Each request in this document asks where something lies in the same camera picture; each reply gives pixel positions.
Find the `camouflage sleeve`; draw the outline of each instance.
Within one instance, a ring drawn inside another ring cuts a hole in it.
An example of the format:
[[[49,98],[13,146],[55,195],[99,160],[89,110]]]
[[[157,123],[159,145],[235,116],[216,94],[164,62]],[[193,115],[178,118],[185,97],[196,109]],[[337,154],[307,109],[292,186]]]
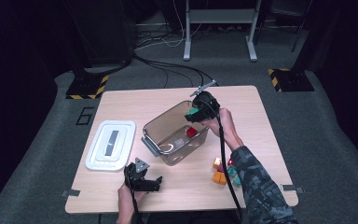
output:
[[[231,158],[241,180],[250,223],[298,223],[278,186],[248,147],[235,149]]]

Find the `clear plastic container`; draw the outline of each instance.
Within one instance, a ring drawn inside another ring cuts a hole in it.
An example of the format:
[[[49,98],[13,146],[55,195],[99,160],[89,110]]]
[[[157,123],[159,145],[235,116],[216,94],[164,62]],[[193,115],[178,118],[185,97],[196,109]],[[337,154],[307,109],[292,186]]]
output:
[[[170,166],[205,142],[208,128],[185,118],[191,108],[191,101],[183,101],[144,126],[142,141],[153,155],[161,157]]]

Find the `small toy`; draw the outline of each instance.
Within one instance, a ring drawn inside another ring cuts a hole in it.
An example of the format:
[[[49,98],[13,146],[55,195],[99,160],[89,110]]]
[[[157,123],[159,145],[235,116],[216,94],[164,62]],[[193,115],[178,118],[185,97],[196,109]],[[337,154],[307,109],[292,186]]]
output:
[[[222,159],[220,159],[220,158],[214,159],[213,168],[214,168],[214,169],[217,169],[217,167],[219,167],[219,165],[220,165],[221,163],[222,163]]]
[[[232,180],[232,184],[236,187],[239,187],[241,185],[241,180],[238,176],[235,176],[235,178]]]
[[[227,173],[229,177],[233,178],[233,185],[239,187],[241,185],[241,181],[240,178],[237,176],[237,170],[234,167],[234,162],[232,161],[232,159],[230,159],[227,164]],[[216,184],[225,185],[227,183],[227,180],[224,174],[222,159],[214,159],[213,168],[216,169],[216,172],[213,175],[213,182]]]
[[[194,137],[197,133],[197,130],[195,130],[193,127],[190,127],[186,130],[186,134],[190,138]]]
[[[234,161],[230,158],[227,163],[228,166],[234,166]]]
[[[225,185],[227,183],[225,174],[222,172],[218,172],[218,171],[214,172],[213,182],[216,184]]]
[[[227,168],[227,172],[230,177],[234,177],[237,174],[237,171],[235,170],[234,166],[229,166]]]

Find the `hand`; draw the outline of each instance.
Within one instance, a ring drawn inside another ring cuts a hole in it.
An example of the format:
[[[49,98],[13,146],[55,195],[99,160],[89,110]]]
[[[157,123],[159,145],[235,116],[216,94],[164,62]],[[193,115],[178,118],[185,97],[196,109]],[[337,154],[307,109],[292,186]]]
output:
[[[219,109],[220,122],[223,126],[223,132],[225,137],[225,142],[228,147],[232,150],[243,146],[243,142],[237,134],[235,129],[235,124],[231,116],[231,112],[226,108]],[[206,119],[200,122],[201,124],[209,127],[216,136],[220,136],[219,133],[219,122],[217,118]]]
[[[117,223],[119,224],[130,224],[134,213],[132,196],[129,187],[123,184],[118,190],[118,218]],[[136,202],[141,203],[144,196],[147,194],[146,191],[135,191],[134,197]]]

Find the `gray carpet floor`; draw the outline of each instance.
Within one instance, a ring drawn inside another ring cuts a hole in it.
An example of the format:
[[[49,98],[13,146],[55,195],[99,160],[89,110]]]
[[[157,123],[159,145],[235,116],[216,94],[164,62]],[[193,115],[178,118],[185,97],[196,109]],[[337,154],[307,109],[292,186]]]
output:
[[[195,38],[189,62],[183,61],[184,42],[177,47],[157,44],[135,52],[148,60],[198,68],[220,86],[256,86],[290,176],[306,191],[298,194],[299,203],[294,207],[299,222],[358,223],[358,152],[337,125],[318,78],[306,72],[315,91],[276,92],[269,77],[269,68],[293,66],[306,34],[292,53],[293,33],[266,29],[255,46],[256,63],[249,60],[245,33],[241,32]],[[183,76],[166,75],[134,60],[109,76],[105,90],[199,86],[200,77],[193,71],[175,71]],[[0,223],[98,223],[98,214],[67,214],[66,200],[61,196],[72,186],[90,131],[90,125],[76,125],[77,119],[84,107],[93,107],[88,112],[94,115],[100,102],[64,99],[73,78],[70,72],[56,78],[55,104],[0,195]],[[116,217],[103,214],[102,223],[115,223]]]

